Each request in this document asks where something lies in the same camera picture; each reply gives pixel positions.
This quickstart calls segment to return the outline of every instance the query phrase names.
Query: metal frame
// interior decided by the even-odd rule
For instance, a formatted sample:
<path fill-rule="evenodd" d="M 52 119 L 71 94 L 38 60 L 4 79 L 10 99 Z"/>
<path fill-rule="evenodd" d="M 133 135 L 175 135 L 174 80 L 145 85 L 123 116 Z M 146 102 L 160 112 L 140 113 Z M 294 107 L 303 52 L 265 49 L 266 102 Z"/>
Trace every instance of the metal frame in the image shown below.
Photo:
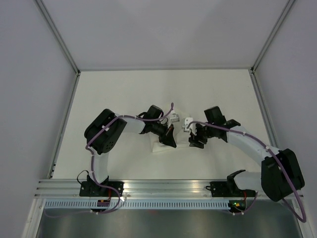
<path fill-rule="evenodd" d="M 45 202 L 46 209 L 101 209 L 104 205 L 98 204 L 99 199 L 47 199 Z M 117 201 L 114 199 L 106 206 L 107 209 L 115 207 Z M 229 200 L 182 200 L 182 199 L 136 199 L 120 202 L 120 209 L 152 209 L 152 210 L 229 210 Z"/>
<path fill-rule="evenodd" d="M 70 63 L 70 65 L 72 66 L 73 70 L 75 71 L 76 74 L 80 73 L 80 70 L 78 69 L 73 57 L 71 56 L 60 32 L 58 31 L 49 11 L 47 10 L 44 2 L 42 0 L 33 0 L 35 5 L 38 7 L 40 13 L 42 14 L 45 22 L 47 23 L 49 29 L 51 30 L 51 32 L 53 33 L 56 41 L 58 42 L 62 52 L 64 53 L 66 59 L 68 60 L 68 62 Z"/>
<path fill-rule="evenodd" d="M 296 2 L 296 0 L 288 0 L 288 2 L 286 3 L 286 5 L 285 5 L 284 9 L 282 10 L 279 18 L 277 19 L 275 25 L 273 26 L 273 28 L 272 28 L 267 40 L 265 41 L 265 43 L 264 43 L 264 45 L 263 45 L 263 47 L 262 47 L 262 49 L 261 49 L 256 61 L 254 62 L 253 66 L 251 68 L 252 71 L 255 71 L 259 67 L 264 55 L 266 54 L 268 48 L 270 47 L 273 39 L 275 38 L 277 32 L 279 31 L 281 25 L 285 21 L 286 17 L 289 15 L 289 13 L 290 13 L 292 7 L 294 6 L 295 2 Z"/>
<path fill-rule="evenodd" d="M 76 93 L 76 89 L 77 89 L 77 85 L 78 85 L 78 81 L 79 81 L 79 77 L 80 77 L 80 73 L 76 74 L 76 77 L 73 81 L 73 89 L 71 91 L 71 93 L 69 94 L 69 98 L 67 100 L 68 102 L 68 106 L 65 108 L 64 114 L 63 114 L 63 121 L 61 123 L 60 129 L 59 129 L 59 137 L 56 139 L 56 143 L 54 146 L 54 152 L 52 154 L 52 158 L 51 158 L 51 167 L 50 170 L 48 172 L 47 178 L 51 179 L 53 177 L 53 173 L 54 173 L 54 168 L 56 165 L 56 161 L 58 158 L 58 154 L 59 154 L 59 150 L 61 147 L 61 143 L 63 141 L 63 136 L 66 130 L 66 126 L 67 126 L 67 121 L 69 118 L 69 114 L 70 114 L 70 110 L 71 107 L 73 105 L 73 101 L 74 101 L 74 97 L 75 97 L 75 93 Z"/>
<path fill-rule="evenodd" d="M 54 34 L 55 39 L 60 45 L 63 53 L 65 54 L 67 60 L 71 64 L 72 68 L 76 73 L 76 79 L 74 81 L 74 87 L 72 93 L 69 98 L 68 107 L 65 110 L 63 122 L 60 128 L 59 137 L 56 141 L 56 145 L 54 148 L 54 154 L 52 157 L 52 167 L 49 172 L 49 178 L 52 175 L 56 159 L 58 157 L 59 149 L 61 146 L 63 134 L 66 128 L 67 120 L 69 117 L 70 109 L 72 106 L 72 102 L 74 99 L 75 91 L 77 88 L 80 69 L 78 69 L 73 57 L 71 56 L 65 42 L 63 41 L 58 29 L 56 28 L 52 17 L 50 16 L 45 4 L 42 0 L 34 0 L 36 6 L 40 10 L 43 15 L 46 23 Z M 258 68 L 261 63 L 263 57 L 265 56 L 268 48 L 270 47 L 274 37 L 279 31 L 282 23 L 285 21 L 286 17 L 290 13 L 290 10 L 294 6 L 296 0 L 288 0 L 285 5 L 281 15 L 279 16 L 277 22 L 273 26 L 273 29 L 268 36 L 265 44 L 263 45 L 257 59 L 255 60 L 253 66 L 248 69 L 250 73 L 250 78 L 254 87 L 255 95 L 257 97 L 257 101 L 262 113 L 262 117 L 264 120 L 265 128 L 270 140 L 271 145 L 278 146 L 278 140 L 276 138 L 276 134 L 268 113 L 268 109 L 265 105 L 265 101 L 263 98 L 263 94 L 261 91 L 261 87 L 259 85 L 259 81 L 256 78 L 255 70 Z M 208 68 L 208 69 L 229 69 L 226 67 L 217 67 L 217 68 Z M 151 69 L 180 69 L 180 68 L 144 68 L 142 70 L 151 70 Z M 141 70 L 135 68 L 129 69 L 114 69 L 114 70 Z M 211 193 L 205 189 L 206 185 L 209 185 L 211 180 L 123 180 L 124 184 L 124 193 L 123 197 L 125 197 L 129 201 L 199 201 L 199 202 L 210 202 L 210 201 L 227 201 L 228 199 L 241 199 L 241 198 L 213 198 L 211 197 Z M 47 202 L 52 201 L 87 201 L 87 198 L 79 197 L 79 189 L 80 185 L 75 179 L 44 179 L 40 180 L 35 191 L 34 202 L 23 232 L 23 237 L 35 237 L 36 232 L 40 223 L 40 219 L 42 216 L 43 208 Z M 296 208 L 296 200 L 294 195 L 290 195 L 287 197 L 291 199 L 293 202 L 293 206 Z M 259 200 L 269 200 L 269 198 L 264 193 L 259 193 Z M 78 205 L 77 208 L 87 208 L 82 205 Z M 301 224 L 299 223 L 301 228 L 303 237 L 312 238 L 314 237 L 311 227 L 308 223 Z"/>

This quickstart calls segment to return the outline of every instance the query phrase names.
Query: white table surface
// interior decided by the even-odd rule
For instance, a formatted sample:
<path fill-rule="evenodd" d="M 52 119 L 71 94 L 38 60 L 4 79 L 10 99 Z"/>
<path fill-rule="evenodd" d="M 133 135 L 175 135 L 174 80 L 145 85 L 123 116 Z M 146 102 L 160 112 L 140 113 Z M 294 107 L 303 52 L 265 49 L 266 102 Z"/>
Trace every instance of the white table surface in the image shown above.
<path fill-rule="evenodd" d="M 227 120 L 235 119 L 268 143 L 246 69 L 82 72 L 53 178 L 74 179 L 89 170 L 84 131 L 103 109 L 137 115 L 154 104 L 167 112 L 171 102 L 201 121 L 206 121 L 205 109 L 220 106 Z M 148 135 L 131 133 L 121 135 L 108 163 L 111 179 L 224 179 L 239 169 L 260 171 L 251 158 L 220 139 L 209 139 L 204 150 L 152 153 Z"/>

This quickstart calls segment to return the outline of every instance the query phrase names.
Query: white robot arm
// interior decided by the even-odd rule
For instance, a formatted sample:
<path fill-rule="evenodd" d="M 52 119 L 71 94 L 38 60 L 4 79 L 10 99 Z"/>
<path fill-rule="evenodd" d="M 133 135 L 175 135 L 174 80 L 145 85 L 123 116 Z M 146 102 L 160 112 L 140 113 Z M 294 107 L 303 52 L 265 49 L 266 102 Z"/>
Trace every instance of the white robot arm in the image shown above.
<path fill-rule="evenodd" d="M 190 146 L 204 148 L 209 138 L 216 137 L 236 146 L 261 167 L 260 173 L 240 170 L 228 175 L 225 189 L 232 195 L 239 195 L 243 190 L 264 191 L 271 200 L 279 201 L 293 192 L 285 179 L 285 172 L 296 190 L 304 187 L 304 178 L 293 151 L 266 146 L 237 121 L 226 120 L 219 107 L 205 110 L 205 115 L 207 123 L 192 118 L 183 122 L 184 131 L 190 132 Z"/>
<path fill-rule="evenodd" d="M 123 117 L 109 109 L 105 109 L 85 131 L 85 137 L 88 143 L 110 121 L 117 118 L 117 120 L 109 128 L 106 128 L 91 144 L 90 149 L 94 153 L 94 171 L 89 172 L 90 178 L 94 180 L 92 175 L 92 173 L 94 173 L 98 183 L 103 183 L 108 180 L 107 165 L 109 152 L 115 146 L 121 133 L 132 132 L 145 134 L 151 132 L 158 135 L 160 143 L 175 148 L 176 143 L 173 138 L 174 126 L 171 123 L 171 121 L 175 121 L 175 117 L 168 117 L 168 123 L 162 124 L 159 121 L 161 115 L 163 115 L 162 109 L 155 105 L 152 105 L 147 112 L 143 112 L 136 117 Z"/>
<path fill-rule="evenodd" d="M 93 173 L 98 183 L 107 183 L 108 181 L 109 151 L 114 147 L 123 132 L 138 134 L 152 132 L 159 136 L 161 143 L 176 147 L 173 138 L 173 124 L 161 124 L 159 118 L 162 113 L 163 111 L 160 108 L 152 105 L 147 112 L 141 113 L 138 118 L 119 118 L 94 140 L 91 144 L 91 149 L 95 152 L 95 171 Z M 216 137 L 238 147 L 261 167 L 260 173 L 240 170 L 228 175 L 227 189 L 233 196 L 241 194 L 243 190 L 264 191 L 271 200 L 279 201 L 291 194 L 293 190 L 289 182 L 285 180 L 275 157 L 283 165 L 283 169 L 287 172 L 296 190 L 305 185 L 294 152 L 289 149 L 282 151 L 271 146 L 266 148 L 265 144 L 250 135 L 240 123 L 233 119 L 227 121 L 219 107 L 205 110 L 205 115 L 208 123 L 193 121 L 192 118 L 186 118 L 183 122 L 184 131 L 190 133 L 189 142 L 191 147 L 203 149 L 208 139 Z M 105 109 L 86 129 L 87 143 L 116 117 L 119 117 L 119 115 Z"/>

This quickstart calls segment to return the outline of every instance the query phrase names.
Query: white object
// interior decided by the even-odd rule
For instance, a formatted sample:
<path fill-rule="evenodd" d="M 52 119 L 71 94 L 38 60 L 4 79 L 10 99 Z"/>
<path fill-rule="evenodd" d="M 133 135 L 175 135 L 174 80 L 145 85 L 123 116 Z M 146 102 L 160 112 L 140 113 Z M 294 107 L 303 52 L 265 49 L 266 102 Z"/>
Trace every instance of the white object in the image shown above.
<path fill-rule="evenodd" d="M 95 177 L 97 182 L 102 183 L 108 177 L 108 158 L 109 153 L 102 153 L 99 155 L 96 150 L 91 148 L 95 152 L 95 159 L 94 159 L 94 171 L 89 171 L 89 176 L 92 177 L 92 173 L 95 173 Z M 91 160 L 87 160 L 87 167 L 86 169 L 91 169 Z"/>
<path fill-rule="evenodd" d="M 167 117 L 168 118 L 168 125 L 170 126 L 171 120 L 170 118 L 174 119 L 174 131 L 173 131 L 173 137 L 174 140 L 176 142 L 176 148 L 164 145 L 162 143 L 159 142 L 159 137 L 155 134 L 149 133 L 149 137 L 150 137 L 150 142 L 151 142 L 151 149 L 153 153 L 156 152 L 163 152 L 163 151 L 172 151 L 172 150 L 178 150 L 181 148 L 190 148 L 189 147 L 189 142 L 188 142 L 188 137 L 189 134 L 188 133 L 184 133 L 182 130 L 182 123 L 180 122 L 180 120 L 182 120 L 185 117 L 188 117 L 189 114 L 182 112 L 180 109 L 177 108 L 177 105 L 174 106 L 174 110 L 171 111 L 171 117 Z"/>
<path fill-rule="evenodd" d="M 250 189 L 254 191 L 263 191 L 261 186 L 261 173 L 244 171 L 234 177 L 234 181 L 240 190 Z"/>
<path fill-rule="evenodd" d="M 184 132 L 192 132 L 194 134 L 196 134 L 196 126 L 194 123 L 192 123 L 190 126 L 189 123 L 191 123 L 192 121 L 194 121 L 193 118 L 184 118 L 183 119 L 183 129 L 184 129 Z"/>
<path fill-rule="evenodd" d="M 170 125 L 179 122 L 179 115 L 176 114 L 175 110 L 172 110 L 170 114 L 167 116 L 167 119 L 168 119 L 167 127 L 170 127 Z"/>

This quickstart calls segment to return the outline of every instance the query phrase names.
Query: white wall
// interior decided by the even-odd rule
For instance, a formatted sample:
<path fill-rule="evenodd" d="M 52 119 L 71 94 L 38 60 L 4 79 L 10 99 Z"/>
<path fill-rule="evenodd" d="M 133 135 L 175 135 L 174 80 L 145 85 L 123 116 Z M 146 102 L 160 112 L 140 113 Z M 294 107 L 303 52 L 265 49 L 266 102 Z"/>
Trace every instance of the white wall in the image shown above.
<path fill-rule="evenodd" d="M 250 67 L 287 0 L 43 0 L 81 70 Z"/>
<path fill-rule="evenodd" d="M 74 77 L 33 1 L 1 1 L 0 237 L 22 234 Z"/>
<path fill-rule="evenodd" d="M 317 1 L 296 2 L 257 70 L 282 148 L 295 151 L 317 224 Z"/>

